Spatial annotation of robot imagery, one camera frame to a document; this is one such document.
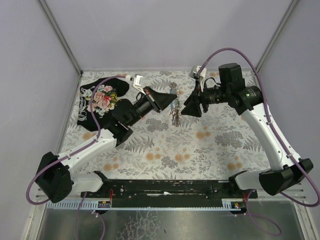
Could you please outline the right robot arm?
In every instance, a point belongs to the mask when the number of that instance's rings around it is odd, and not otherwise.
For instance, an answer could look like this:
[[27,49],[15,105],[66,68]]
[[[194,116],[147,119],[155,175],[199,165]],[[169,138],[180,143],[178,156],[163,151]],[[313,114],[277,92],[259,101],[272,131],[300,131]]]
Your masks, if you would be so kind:
[[194,90],[184,102],[182,115],[200,118],[209,105],[227,103],[244,118],[260,142],[270,168],[262,171],[243,171],[230,177],[241,190],[264,190],[271,196],[300,183],[304,172],[314,165],[309,158],[301,156],[290,146],[271,114],[266,114],[261,90],[246,86],[241,66],[237,63],[223,64],[218,68],[220,82],[207,86],[206,69],[194,66],[190,77],[195,80]]

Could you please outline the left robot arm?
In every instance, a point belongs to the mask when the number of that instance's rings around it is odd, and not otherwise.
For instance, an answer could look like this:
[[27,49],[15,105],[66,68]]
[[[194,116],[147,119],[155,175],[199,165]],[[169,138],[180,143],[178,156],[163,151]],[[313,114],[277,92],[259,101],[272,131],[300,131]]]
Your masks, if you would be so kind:
[[48,152],[42,156],[35,183],[49,201],[58,203],[70,193],[97,192],[103,184],[101,176],[76,172],[95,156],[124,143],[133,133],[130,127],[142,117],[151,111],[162,112],[177,98],[174,93],[157,92],[149,86],[143,90],[135,103],[120,99],[96,136],[59,155]]

